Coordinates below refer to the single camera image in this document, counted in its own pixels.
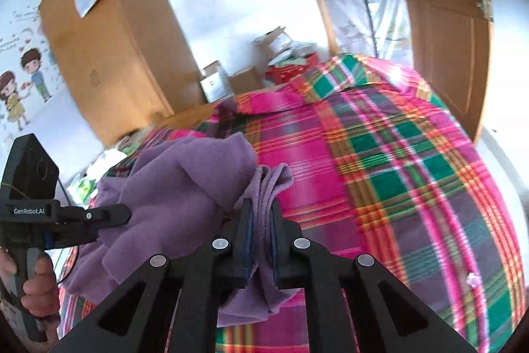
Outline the person's left hand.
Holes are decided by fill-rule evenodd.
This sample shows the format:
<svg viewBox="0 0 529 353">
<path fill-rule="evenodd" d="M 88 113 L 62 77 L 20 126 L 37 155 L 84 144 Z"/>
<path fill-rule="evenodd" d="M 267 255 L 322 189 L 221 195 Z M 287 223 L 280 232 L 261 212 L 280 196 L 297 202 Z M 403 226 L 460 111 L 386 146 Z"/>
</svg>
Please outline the person's left hand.
<svg viewBox="0 0 529 353">
<path fill-rule="evenodd" d="M 35 274 L 23 285 L 24 295 L 21 298 L 22 305 L 35 317 L 48 318 L 57 317 L 59 312 L 59 296 L 57 278 L 53 263 L 47 253 L 44 253 L 36 261 Z M 10 276 L 17 272 L 17 266 L 11 256 L 1 248 L 1 280 L 9 281 Z M 58 342 L 59 319 L 45 321 L 48 344 L 53 346 Z"/>
</svg>

